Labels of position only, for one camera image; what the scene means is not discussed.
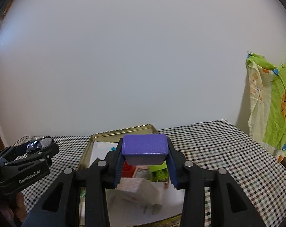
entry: silver screw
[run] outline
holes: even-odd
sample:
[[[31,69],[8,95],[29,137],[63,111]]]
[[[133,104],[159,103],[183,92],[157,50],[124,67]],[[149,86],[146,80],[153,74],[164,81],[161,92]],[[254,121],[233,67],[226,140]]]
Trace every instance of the silver screw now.
[[[64,173],[67,174],[67,175],[71,174],[72,173],[72,168],[70,168],[70,167],[65,168]]]
[[[226,169],[224,169],[224,168],[219,168],[218,172],[222,175],[227,173]]]
[[[187,160],[187,161],[184,162],[184,165],[187,166],[187,167],[192,167],[194,164],[193,164],[193,162]]]
[[[105,160],[100,160],[99,162],[98,162],[98,166],[100,166],[100,167],[103,167],[103,166],[106,166],[106,161]]]

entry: white wall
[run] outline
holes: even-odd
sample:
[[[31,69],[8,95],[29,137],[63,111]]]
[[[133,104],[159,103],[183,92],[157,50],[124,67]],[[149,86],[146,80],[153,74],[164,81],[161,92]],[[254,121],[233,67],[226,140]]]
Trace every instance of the white wall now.
[[[14,0],[0,31],[2,136],[246,129],[247,51],[278,62],[285,49],[278,0]]]

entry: gold tray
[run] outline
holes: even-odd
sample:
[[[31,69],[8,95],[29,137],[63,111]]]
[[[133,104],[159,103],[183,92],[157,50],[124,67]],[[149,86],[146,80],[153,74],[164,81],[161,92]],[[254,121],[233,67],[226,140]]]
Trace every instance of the gold tray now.
[[[142,125],[142,126],[136,126],[126,129],[120,129],[120,130],[113,130],[108,132],[102,132],[98,134],[94,134],[90,137],[88,146],[86,147],[82,158],[80,160],[80,164],[78,166],[79,169],[85,169],[89,167],[89,160],[91,157],[91,151],[93,148],[93,144],[95,141],[98,142],[119,142],[120,138],[123,138],[126,134],[158,134],[158,131],[155,129],[153,125]],[[160,221],[148,223],[148,224],[142,224],[142,225],[136,225],[137,227],[173,227],[178,226],[181,220],[181,214],[178,214],[176,216],[166,218]]]

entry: table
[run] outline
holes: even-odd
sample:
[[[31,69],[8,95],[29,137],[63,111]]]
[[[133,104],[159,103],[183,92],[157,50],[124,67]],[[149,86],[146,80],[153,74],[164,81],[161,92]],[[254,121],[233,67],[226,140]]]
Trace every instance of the table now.
[[[286,169],[244,132],[226,120],[161,129],[174,147],[202,168],[225,167],[260,213],[265,224],[279,226],[286,216]],[[22,144],[39,137],[25,136]],[[51,173],[23,190],[29,212],[47,187],[66,167],[77,168],[89,136],[53,137],[60,147]],[[206,226],[210,224],[210,198],[206,188]]]

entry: purple block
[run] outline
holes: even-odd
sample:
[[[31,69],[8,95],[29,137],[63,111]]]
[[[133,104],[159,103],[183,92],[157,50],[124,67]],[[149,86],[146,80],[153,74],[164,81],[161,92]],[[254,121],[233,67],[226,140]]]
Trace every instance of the purple block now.
[[[131,166],[151,166],[163,164],[168,155],[165,134],[125,135],[122,155]]]

